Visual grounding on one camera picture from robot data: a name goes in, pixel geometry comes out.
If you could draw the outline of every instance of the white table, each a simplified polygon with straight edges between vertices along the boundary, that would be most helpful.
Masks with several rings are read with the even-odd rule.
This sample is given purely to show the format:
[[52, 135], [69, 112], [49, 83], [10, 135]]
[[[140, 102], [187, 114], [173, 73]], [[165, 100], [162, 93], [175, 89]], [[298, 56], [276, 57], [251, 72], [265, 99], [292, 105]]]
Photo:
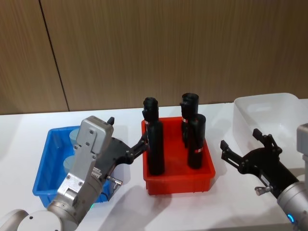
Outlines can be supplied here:
[[[113, 116], [114, 137], [133, 146], [141, 136], [141, 111], [138, 108], [0, 116], [0, 217], [17, 208], [29, 213], [44, 209], [39, 197], [32, 194], [32, 187], [50, 129], [80, 125], [90, 115], [103, 120]], [[252, 175], [239, 174], [220, 158], [222, 139], [241, 154], [232, 136], [233, 104], [200, 105], [199, 113], [206, 116], [205, 135], [216, 169], [210, 191], [149, 196], [139, 157], [131, 166], [116, 169], [125, 185], [110, 202], [96, 204], [77, 230], [292, 230], [270, 193], [256, 196], [254, 187], [262, 183]], [[180, 116], [180, 107], [161, 107], [159, 115]]]

